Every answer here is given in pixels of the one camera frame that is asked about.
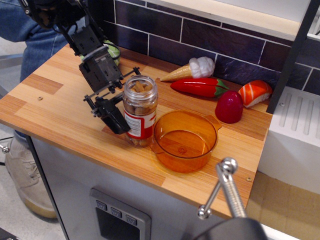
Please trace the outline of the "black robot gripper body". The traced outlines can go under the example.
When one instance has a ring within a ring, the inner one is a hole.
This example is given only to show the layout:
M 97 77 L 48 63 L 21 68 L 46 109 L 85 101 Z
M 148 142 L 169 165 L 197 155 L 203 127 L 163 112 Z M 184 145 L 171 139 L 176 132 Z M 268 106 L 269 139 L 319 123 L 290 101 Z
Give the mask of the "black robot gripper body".
M 110 55 L 109 48 L 101 46 L 83 57 L 79 69 L 93 91 L 83 99 L 90 106 L 92 114 L 95 117 L 121 115 L 116 106 L 122 100 L 121 93 L 111 99 L 104 99 L 99 94 L 104 90 L 108 90 L 105 95 L 115 93 L 116 88 L 123 87 L 122 80 L 132 74 L 139 75 L 140 68 L 134 67 L 132 71 L 123 75 L 114 58 Z

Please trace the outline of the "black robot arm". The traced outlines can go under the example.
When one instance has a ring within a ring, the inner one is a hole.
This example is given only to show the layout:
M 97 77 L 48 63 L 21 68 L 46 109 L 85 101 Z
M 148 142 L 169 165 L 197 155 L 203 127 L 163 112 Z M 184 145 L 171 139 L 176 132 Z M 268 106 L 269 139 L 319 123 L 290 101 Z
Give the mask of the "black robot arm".
M 111 99 L 99 96 L 103 90 L 115 93 L 123 87 L 124 75 L 115 63 L 106 43 L 103 30 L 90 15 L 82 0 L 21 0 L 24 13 L 44 29 L 53 29 L 64 36 L 75 55 L 82 58 L 79 69 L 92 89 L 86 95 L 95 117 L 100 118 L 115 134 L 127 133 L 131 128 L 117 108 L 123 95 Z

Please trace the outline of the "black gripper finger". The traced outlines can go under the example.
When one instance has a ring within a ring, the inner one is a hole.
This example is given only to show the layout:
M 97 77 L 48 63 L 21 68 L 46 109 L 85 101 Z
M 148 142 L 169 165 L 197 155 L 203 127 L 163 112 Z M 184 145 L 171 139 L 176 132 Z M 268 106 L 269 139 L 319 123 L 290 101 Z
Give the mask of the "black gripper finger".
M 96 116 L 100 118 L 117 135 L 130 130 L 123 114 L 117 108 L 113 99 L 95 98 Z

